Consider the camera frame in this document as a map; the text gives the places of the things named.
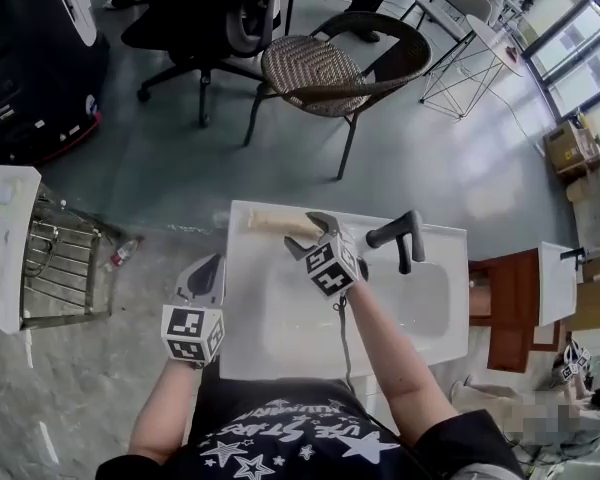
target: concrete floor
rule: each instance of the concrete floor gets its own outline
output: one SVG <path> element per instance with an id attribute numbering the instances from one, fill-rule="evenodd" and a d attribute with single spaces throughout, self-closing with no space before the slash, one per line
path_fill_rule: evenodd
<path id="1" fill-rule="evenodd" d="M 120 42 L 141 9 L 104 12 L 103 1 L 93 0 L 112 45 L 102 126 L 41 171 L 70 204 L 142 228 L 147 240 L 120 271 L 111 319 L 30 335 L 0 333 L 0 466 L 14 478 L 92 478 L 99 463 L 123 453 L 165 359 L 161 306 L 171 301 L 186 265 L 224 249 L 223 216 L 232 199 L 384 217 L 417 208 L 427 223 L 467 229 L 472 259 L 542 240 L 575 244 L 563 188 L 533 145 L 552 121 L 528 74 L 499 77 L 494 90 L 531 139 L 490 93 L 460 122 L 420 105 L 420 79 L 362 116 L 345 177 L 335 183 L 330 179 L 347 133 L 341 121 L 266 102 L 251 146 L 240 148 L 255 82 L 214 73 L 205 130 L 196 124 L 195 74 L 157 87 L 140 104 L 140 82 L 170 62 Z M 346 5 L 296 0 L 292 33 L 310 32 Z M 425 23 L 423 31 L 445 47 L 435 26 Z M 364 58 L 387 43 L 349 40 L 347 46 Z M 486 343 L 488 334 L 474 333 L 467 358 L 434 368 L 445 389 L 476 370 L 480 381 L 525 387 L 550 363 L 545 355 L 544 366 L 527 376 L 493 376 L 485 373 Z"/>

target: star print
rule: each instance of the star print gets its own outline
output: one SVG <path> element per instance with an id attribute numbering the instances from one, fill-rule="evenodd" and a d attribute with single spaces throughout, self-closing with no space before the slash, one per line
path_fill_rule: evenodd
<path id="1" fill-rule="evenodd" d="M 271 400 L 271 402 L 269 402 L 267 405 L 274 405 L 276 406 L 278 409 L 282 409 L 282 406 L 284 404 L 288 404 L 289 402 L 287 402 L 286 400 L 282 400 L 282 398 L 278 398 L 276 400 Z"/>
<path id="2" fill-rule="evenodd" d="M 329 398 L 329 405 L 334 409 L 340 409 L 340 407 L 344 407 L 342 402 L 339 402 L 338 400 L 332 400 L 331 398 Z"/>
<path id="3" fill-rule="evenodd" d="M 379 442 L 380 432 L 371 432 L 362 439 L 355 437 L 336 436 L 339 441 L 349 446 L 349 450 L 344 452 L 343 457 L 351 457 L 352 455 L 361 455 L 372 464 L 380 462 L 380 452 L 383 450 L 391 450 L 398 448 L 397 443 L 381 443 Z"/>
<path id="4" fill-rule="evenodd" d="M 300 448 L 300 453 L 298 453 L 298 456 L 302 457 L 304 460 L 309 460 L 314 453 L 316 452 L 313 451 L 313 446 L 308 444 L 307 446 Z"/>
<path id="5" fill-rule="evenodd" d="M 240 463 L 240 469 L 233 475 L 233 478 L 245 477 L 249 480 L 260 480 L 260 477 L 264 475 L 275 473 L 273 469 L 269 469 L 267 466 L 262 465 L 262 457 L 262 454 L 251 460 L 247 460 L 244 457 L 235 457 Z"/>
<path id="6" fill-rule="evenodd" d="M 232 455 L 244 455 L 247 450 L 241 450 L 238 448 L 242 443 L 224 444 L 222 441 L 218 441 L 215 448 L 207 450 L 200 455 L 217 455 L 220 467 L 223 468 L 227 461 Z"/>

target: black office chair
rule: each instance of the black office chair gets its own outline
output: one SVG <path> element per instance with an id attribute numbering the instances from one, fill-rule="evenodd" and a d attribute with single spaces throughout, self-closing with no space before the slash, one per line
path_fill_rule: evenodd
<path id="1" fill-rule="evenodd" d="M 142 102 L 149 87 L 200 70 L 201 127 L 209 123 L 205 93 L 211 70 L 220 69 L 262 82 L 261 75 L 225 62 L 230 56 L 254 57 L 270 43 L 275 0 L 149 0 L 149 9 L 122 34 L 133 47 L 163 50 L 175 64 L 149 78 L 138 90 Z"/>

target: wicker chair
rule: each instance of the wicker chair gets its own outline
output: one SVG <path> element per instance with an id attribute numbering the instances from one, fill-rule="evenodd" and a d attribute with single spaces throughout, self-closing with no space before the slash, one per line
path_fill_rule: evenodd
<path id="1" fill-rule="evenodd" d="M 398 42 L 362 70 L 330 41 L 343 32 L 374 30 Z M 323 41 L 315 36 L 327 35 Z M 425 38 L 410 25 L 372 12 L 334 16 L 310 36 L 275 40 L 262 56 L 265 82 L 258 86 L 244 146 L 253 134 L 258 108 L 265 99 L 281 97 L 292 105 L 324 117 L 343 117 L 349 136 L 336 179 L 341 180 L 360 114 L 420 76 L 431 60 Z M 367 79 L 374 75 L 374 81 Z"/>

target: black machine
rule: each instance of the black machine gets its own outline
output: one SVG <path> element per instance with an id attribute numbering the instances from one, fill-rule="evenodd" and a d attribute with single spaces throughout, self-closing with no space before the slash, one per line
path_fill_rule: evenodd
<path id="1" fill-rule="evenodd" d="M 0 164 L 35 164 L 99 123 L 109 43 L 90 0 L 0 0 Z"/>

